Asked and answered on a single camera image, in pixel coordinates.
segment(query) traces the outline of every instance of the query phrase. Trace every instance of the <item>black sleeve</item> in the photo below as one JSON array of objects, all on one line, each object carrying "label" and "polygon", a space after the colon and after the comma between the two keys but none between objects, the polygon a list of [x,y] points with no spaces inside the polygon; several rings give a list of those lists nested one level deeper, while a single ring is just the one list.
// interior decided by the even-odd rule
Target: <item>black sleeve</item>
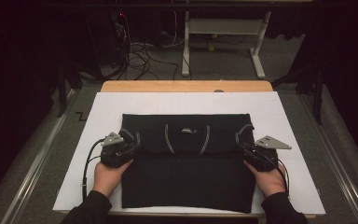
[{"label": "black sleeve", "polygon": [[86,200],[73,208],[62,220],[61,224],[105,224],[106,216],[112,204],[98,191],[92,190]]},{"label": "black sleeve", "polygon": [[267,216],[267,224],[306,224],[304,214],[298,213],[290,204],[287,194],[275,193],[261,203]]}]

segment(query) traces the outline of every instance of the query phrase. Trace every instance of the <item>person's right hand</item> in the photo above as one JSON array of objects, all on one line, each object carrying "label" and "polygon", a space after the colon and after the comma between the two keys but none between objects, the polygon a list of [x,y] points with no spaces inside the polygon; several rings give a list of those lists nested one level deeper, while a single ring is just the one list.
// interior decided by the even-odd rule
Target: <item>person's right hand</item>
[{"label": "person's right hand", "polygon": [[[255,182],[261,191],[263,191],[264,197],[267,198],[274,193],[285,192],[282,176],[276,169],[269,172],[258,172],[247,161],[243,161],[243,163],[245,163],[249,170],[255,175]],[[279,164],[279,168],[285,174],[283,166]]]}]

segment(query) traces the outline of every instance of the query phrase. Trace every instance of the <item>white paper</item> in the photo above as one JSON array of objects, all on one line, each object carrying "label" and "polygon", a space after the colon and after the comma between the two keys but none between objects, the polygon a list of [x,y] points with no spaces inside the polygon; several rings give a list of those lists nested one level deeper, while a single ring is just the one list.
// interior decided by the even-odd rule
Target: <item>white paper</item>
[{"label": "white paper", "polygon": [[[77,145],[68,172],[62,183],[55,211],[69,211],[81,204],[81,181],[91,146],[111,132],[118,133],[122,114],[250,114],[255,126],[255,140],[270,135],[292,147],[279,150],[279,158],[290,175],[291,203],[306,215],[325,214],[295,136],[284,113],[277,92],[99,92],[95,98],[85,129]],[[101,153],[97,146],[93,156]],[[93,168],[89,164],[88,191],[93,182]],[[262,193],[256,189],[252,214],[264,214],[260,204]],[[240,214],[231,211],[192,207],[121,208],[121,186],[111,199],[111,212],[166,214]]]}]

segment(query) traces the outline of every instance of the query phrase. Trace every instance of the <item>wooden table edge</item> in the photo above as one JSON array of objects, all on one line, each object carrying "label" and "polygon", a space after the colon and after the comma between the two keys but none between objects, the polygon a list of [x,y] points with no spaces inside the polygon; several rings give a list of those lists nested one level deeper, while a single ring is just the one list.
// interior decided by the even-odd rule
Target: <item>wooden table edge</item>
[{"label": "wooden table edge", "polygon": [[112,80],[101,92],[253,92],[273,91],[266,80]]}]

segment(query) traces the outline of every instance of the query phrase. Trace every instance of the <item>hand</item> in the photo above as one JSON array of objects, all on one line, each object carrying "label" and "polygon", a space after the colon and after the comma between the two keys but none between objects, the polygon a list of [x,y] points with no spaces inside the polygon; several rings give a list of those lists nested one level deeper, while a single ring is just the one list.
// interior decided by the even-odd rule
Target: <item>hand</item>
[{"label": "hand", "polygon": [[113,191],[121,181],[121,176],[131,163],[132,161],[129,161],[119,168],[109,168],[98,162],[94,170],[94,187],[92,189],[111,198]]},{"label": "hand", "polygon": [[[243,161],[245,165],[255,175],[255,182],[257,186],[263,191],[264,197],[268,197],[274,193],[285,192],[284,182],[281,174],[276,170],[269,172],[258,172],[251,164],[247,161]],[[285,174],[283,166],[279,164],[279,169]]]}]

